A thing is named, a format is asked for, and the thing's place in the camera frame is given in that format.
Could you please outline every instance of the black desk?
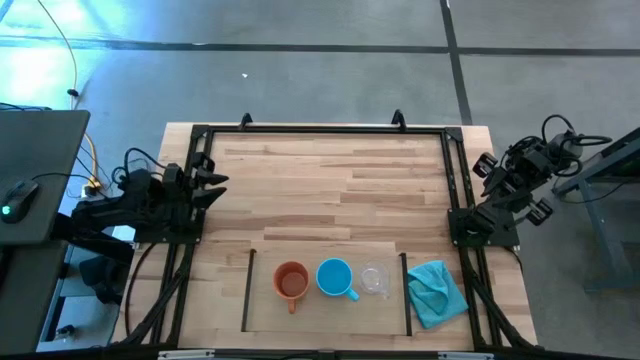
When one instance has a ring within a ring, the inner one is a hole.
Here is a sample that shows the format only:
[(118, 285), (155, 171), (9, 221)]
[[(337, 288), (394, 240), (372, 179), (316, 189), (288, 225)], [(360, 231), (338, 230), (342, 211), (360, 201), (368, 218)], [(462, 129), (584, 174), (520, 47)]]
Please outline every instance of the black desk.
[[(69, 174), (88, 120), (87, 111), (0, 112), (0, 195), (20, 179)], [(39, 178), (27, 217), (19, 224), (0, 222), (0, 246), (21, 245), (13, 247), (0, 287), (0, 354), (35, 351), (40, 339), (67, 249), (66, 242), (46, 241), (67, 180)]]

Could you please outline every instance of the computer mouse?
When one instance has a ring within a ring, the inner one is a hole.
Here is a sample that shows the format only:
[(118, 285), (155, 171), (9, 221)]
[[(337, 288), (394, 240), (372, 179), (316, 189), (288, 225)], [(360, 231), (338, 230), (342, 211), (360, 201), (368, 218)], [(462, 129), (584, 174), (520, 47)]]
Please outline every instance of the computer mouse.
[(33, 180), (18, 181), (2, 201), (0, 218), (7, 224), (20, 222), (29, 212), (40, 185)]

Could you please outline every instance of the blue cloth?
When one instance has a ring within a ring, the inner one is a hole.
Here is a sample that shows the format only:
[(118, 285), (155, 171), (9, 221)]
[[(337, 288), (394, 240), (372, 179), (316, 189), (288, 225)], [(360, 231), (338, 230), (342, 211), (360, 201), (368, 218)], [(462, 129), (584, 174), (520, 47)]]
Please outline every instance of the blue cloth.
[(409, 270), (409, 297), (425, 329), (463, 313), (469, 307), (443, 261)]

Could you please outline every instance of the mug handle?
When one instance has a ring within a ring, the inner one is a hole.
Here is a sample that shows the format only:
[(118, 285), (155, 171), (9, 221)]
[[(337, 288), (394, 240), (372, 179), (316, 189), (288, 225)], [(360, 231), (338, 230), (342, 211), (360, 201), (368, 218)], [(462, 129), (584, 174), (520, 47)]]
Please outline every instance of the mug handle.
[(296, 312), (296, 301), (295, 300), (289, 300), (289, 314), (293, 314), (294, 312)]
[(357, 292), (353, 291), (353, 289), (347, 290), (346, 295), (351, 301), (358, 301), (360, 299), (360, 295), (358, 295)]

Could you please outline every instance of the concrete floor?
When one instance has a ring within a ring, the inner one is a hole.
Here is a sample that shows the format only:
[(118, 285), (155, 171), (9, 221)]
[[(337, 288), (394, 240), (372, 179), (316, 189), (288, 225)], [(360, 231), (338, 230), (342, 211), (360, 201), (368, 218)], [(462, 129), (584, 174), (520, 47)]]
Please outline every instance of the concrete floor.
[[(0, 12), (0, 101), (68, 108), (72, 65), (66, 49), (49, 39), (58, 37), (55, 28), (37, 3), (5, 1), (12, 4), (4, 18)], [(121, 164), (128, 147), (157, 153), (167, 122), (239, 121), (245, 112), (258, 122), (387, 123), (401, 108), (413, 124), (487, 125), (497, 154), (538, 135), (551, 113), (564, 114), (580, 132), (614, 138), (640, 124), (640, 3), (634, 0), (449, 0), (458, 46), (526, 50), (461, 55), (460, 73), (457, 56), (442, 50), (452, 40), (441, 9), (446, 1), (45, 4), (82, 48), (75, 51), (78, 107), (92, 114), (88, 131), (108, 170)], [(219, 51), (193, 44), (257, 45)], [(261, 51), (260, 44), (354, 47)], [(136, 50), (145, 46), (164, 50)], [(461, 116), (467, 106), (470, 118)], [(81, 183), (71, 180), (70, 191), (77, 194)], [(551, 199), (548, 188), (538, 195)], [(62, 211), (74, 205), (67, 198)], [(586, 211), (554, 206), (543, 226), (519, 229), (540, 344), (640, 357), (640, 294), (582, 290), (602, 276)]]

